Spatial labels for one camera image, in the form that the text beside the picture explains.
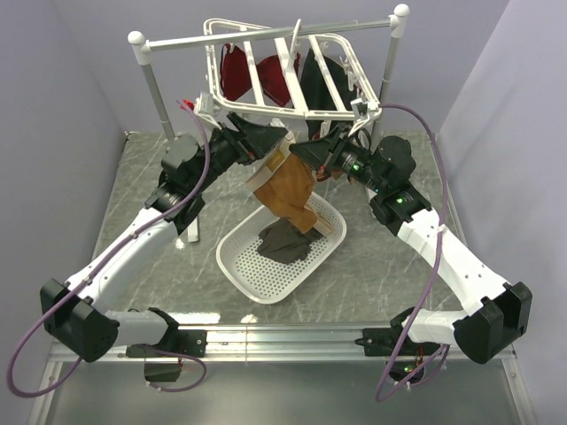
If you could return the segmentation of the orange-brown underwear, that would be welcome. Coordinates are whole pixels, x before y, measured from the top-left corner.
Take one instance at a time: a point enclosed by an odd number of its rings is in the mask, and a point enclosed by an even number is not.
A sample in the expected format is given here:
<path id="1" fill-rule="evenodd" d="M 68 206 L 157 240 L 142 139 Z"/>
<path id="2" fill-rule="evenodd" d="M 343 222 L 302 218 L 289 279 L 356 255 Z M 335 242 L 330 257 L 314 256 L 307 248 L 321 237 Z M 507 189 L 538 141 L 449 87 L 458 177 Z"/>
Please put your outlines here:
<path id="1" fill-rule="evenodd" d="M 291 152 L 295 143 L 294 134 L 288 132 L 245 186 L 276 217 L 287 219 L 301 234 L 314 229 L 328 236 L 333 227 L 308 204 L 315 178 L 311 168 Z"/>

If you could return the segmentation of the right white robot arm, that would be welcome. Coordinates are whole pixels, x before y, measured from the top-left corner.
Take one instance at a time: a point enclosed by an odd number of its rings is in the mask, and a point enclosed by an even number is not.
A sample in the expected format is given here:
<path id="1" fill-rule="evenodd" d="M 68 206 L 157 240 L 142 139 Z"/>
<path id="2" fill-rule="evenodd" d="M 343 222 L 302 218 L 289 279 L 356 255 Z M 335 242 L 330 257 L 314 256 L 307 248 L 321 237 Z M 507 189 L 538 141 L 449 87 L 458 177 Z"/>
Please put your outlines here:
<path id="1" fill-rule="evenodd" d="M 335 129 L 293 144 L 291 152 L 316 172 L 340 170 L 371 190 L 369 206 L 377 221 L 417 252 L 459 300 L 459 311 L 416 305 L 392 320 L 390 340 L 397 352 L 411 353 L 420 344 L 455 345 L 485 364 L 525 333 L 531 291 L 522 282 L 510 284 L 476 257 L 412 185 L 416 162 L 409 141 L 390 135 L 369 152 Z"/>

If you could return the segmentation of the white clip hanger frame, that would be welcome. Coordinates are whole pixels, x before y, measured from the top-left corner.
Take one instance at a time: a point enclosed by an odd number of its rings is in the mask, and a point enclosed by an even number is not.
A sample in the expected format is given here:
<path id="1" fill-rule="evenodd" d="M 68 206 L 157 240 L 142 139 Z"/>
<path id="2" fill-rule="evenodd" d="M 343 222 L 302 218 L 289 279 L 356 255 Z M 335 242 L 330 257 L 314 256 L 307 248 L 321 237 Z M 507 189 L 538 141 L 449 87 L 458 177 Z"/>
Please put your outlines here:
<path id="1" fill-rule="evenodd" d="M 208 19 L 204 23 L 206 44 L 206 65 L 208 92 L 214 99 L 217 114 L 220 110 L 240 112 L 242 114 L 265 115 L 277 118 L 338 121 L 353 123 L 353 112 L 348 111 L 337 91 L 337 87 L 326 65 L 323 47 L 330 43 L 343 53 L 342 66 L 345 70 L 348 87 L 354 90 L 356 98 L 363 100 L 379 100 L 372 88 L 363 67 L 354 53 L 351 43 L 342 35 L 345 31 L 383 27 L 384 22 L 358 22 L 303 25 L 297 21 L 294 27 L 272 28 L 228 19 Z M 272 41 L 276 48 L 276 69 L 281 72 L 283 86 L 290 95 L 290 100 L 283 106 L 276 101 L 268 101 L 267 94 L 260 82 L 260 70 L 255 61 L 252 43 L 254 41 Z M 335 111 L 310 110 L 306 104 L 300 87 L 299 47 L 302 41 L 314 51 L 315 59 L 321 69 L 331 97 L 336 106 Z M 244 68 L 249 73 L 252 85 L 252 99 L 249 101 L 230 100 L 229 95 L 221 88 L 221 61 L 217 58 L 217 48 L 228 45 L 230 48 L 242 47 L 244 50 Z"/>

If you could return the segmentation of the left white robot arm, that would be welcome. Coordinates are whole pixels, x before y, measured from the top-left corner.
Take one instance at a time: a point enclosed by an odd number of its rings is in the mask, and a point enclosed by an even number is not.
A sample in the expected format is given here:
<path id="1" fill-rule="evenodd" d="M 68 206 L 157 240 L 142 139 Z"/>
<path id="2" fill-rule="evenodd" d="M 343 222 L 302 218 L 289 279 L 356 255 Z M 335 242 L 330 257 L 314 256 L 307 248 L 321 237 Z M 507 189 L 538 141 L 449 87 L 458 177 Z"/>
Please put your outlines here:
<path id="1" fill-rule="evenodd" d="M 276 122 L 262 126 L 233 112 L 228 118 L 233 126 L 214 129 L 207 143 L 191 135 L 170 142 L 159 183 L 133 222 L 81 271 L 41 288 L 46 331 L 80 359 L 93 362 L 116 345 L 148 345 L 159 356 L 177 349 L 178 323 L 169 314 L 112 306 L 145 263 L 198 217 L 209 186 L 231 166 L 265 158 L 288 133 Z"/>

